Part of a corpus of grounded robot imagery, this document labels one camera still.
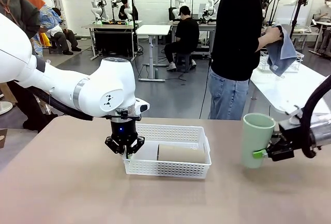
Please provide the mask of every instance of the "jeans pocket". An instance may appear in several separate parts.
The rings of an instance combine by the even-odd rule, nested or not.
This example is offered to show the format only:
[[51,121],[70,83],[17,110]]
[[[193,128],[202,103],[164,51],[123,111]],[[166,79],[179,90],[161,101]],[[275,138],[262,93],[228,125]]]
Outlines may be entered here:
[[213,72],[210,73],[209,91],[213,98],[219,98],[222,96],[224,81],[224,78],[216,76]]

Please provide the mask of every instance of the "gray towel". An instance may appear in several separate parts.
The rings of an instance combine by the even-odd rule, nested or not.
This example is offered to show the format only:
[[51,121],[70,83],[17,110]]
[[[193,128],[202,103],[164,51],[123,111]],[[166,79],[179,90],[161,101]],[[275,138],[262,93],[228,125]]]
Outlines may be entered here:
[[297,54],[289,33],[282,26],[279,27],[284,34],[283,40],[268,44],[266,48],[270,70],[280,77],[296,61]]

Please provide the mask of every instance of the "person in black shirt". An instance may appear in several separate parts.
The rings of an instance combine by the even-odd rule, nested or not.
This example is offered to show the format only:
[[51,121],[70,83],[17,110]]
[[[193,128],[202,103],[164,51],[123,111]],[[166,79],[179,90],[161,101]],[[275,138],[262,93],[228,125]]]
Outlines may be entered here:
[[209,119],[241,120],[249,79],[260,62],[260,49],[280,40],[278,28],[268,28],[261,37],[261,0],[245,0],[243,15],[234,15],[234,23],[242,23],[242,31],[228,25],[229,13],[237,12],[242,0],[221,0],[217,14],[209,90],[212,95]]
[[[176,31],[176,42],[168,44],[164,48],[164,53],[169,61],[167,71],[175,71],[176,65],[174,63],[173,53],[191,53],[198,47],[199,42],[199,25],[191,18],[191,11],[187,6],[183,6],[179,10],[180,18],[182,19],[178,24]],[[194,60],[191,61],[192,67],[197,64]]]
[[[128,17],[125,14],[124,9],[129,8],[128,0],[122,0],[122,3],[123,3],[123,5],[119,9],[118,17],[120,20],[126,20]],[[133,12],[134,12],[134,19],[137,21],[138,20],[138,11],[137,11],[136,7],[134,7]]]

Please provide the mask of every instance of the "cup rim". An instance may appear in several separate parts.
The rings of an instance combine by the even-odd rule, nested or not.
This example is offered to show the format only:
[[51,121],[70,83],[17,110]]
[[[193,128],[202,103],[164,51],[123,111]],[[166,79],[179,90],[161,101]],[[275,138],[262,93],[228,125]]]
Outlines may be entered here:
[[[269,127],[259,127],[259,126],[256,126],[256,125],[253,125],[253,124],[250,124],[247,120],[246,120],[246,117],[248,116],[252,116],[252,115],[258,115],[258,116],[263,116],[263,117],[267,117],[268,119],[272,120],[274,122],[274,124],[272,126],[269,126]],[[274,128],[276,126],[276,122],[274,120],[274,118],[270,117],[269,115],[266,115],[266,114],[260,114],[260,113],[249,113],[249,114],[246,114],[244,116],[244,122],[250,126],[250,127],[253,127],[253,128],[258,128],[258,129],[270,129],[270,128]]]

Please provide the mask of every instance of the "white sneaker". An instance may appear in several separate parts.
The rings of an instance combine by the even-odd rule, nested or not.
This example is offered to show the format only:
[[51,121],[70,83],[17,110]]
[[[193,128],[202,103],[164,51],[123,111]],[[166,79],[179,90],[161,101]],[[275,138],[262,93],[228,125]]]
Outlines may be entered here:
[[194,60],[192,60],[191,69],[194,69],[194,68],[196,68],[196,66],[197,66],[196,62],[195,62]]
[[174,62],[171,62],[169,66],[167,67],[167,71],[176,71],[177,67]]

